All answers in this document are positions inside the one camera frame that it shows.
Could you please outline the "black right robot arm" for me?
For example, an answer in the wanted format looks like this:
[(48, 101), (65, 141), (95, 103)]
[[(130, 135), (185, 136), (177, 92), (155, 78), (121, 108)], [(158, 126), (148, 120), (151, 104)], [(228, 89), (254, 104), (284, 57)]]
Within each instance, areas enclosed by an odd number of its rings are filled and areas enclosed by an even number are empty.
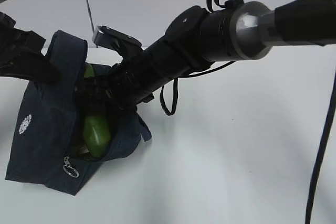
[(122, 61), (105, 74), (85, 78), (81, 91), (124, 110), (216, 62), (259, 60), (273, 47), (335, 44), (335, 0), (295, 0), (275, 9), (258, 1), (207, 0), (206, 7), (195, 5), (179, 14), (147, 48), (107, 26), (95, 29), (93, 42), (117, 52)]

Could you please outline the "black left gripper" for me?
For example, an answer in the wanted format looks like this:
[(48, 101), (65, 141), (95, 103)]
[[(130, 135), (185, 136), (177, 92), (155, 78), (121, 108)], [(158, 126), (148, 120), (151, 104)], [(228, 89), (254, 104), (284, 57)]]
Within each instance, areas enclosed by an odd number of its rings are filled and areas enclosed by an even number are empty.
[(59, 70), (41, 54), (45, 38), (15, 24), (13, 19), (1, 19), (1, 77), (57, 83)]

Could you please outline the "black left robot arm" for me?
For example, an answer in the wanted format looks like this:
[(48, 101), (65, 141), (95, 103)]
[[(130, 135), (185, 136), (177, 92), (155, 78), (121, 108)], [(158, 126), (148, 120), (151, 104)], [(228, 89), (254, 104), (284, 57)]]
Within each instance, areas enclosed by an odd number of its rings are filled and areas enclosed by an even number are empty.
[(41, 52), (46, 40), (32, 30), (15, 28), (15, 24), (1, 12), (1, 77), (57, 83), (59, 70)]

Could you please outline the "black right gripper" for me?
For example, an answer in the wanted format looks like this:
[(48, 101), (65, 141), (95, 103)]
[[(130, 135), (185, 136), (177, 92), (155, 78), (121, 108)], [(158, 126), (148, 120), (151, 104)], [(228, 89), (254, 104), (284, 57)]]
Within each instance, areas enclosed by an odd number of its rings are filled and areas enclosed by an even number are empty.
[(86, 64), (83, 97), (88, 99), (88, 115), (107, 115), (107, 104), (116, 110), (133, 108), (154, 99), (152, 91), (140, 90), (128, 65), (116, 64), (98, 73), (98, 65)]

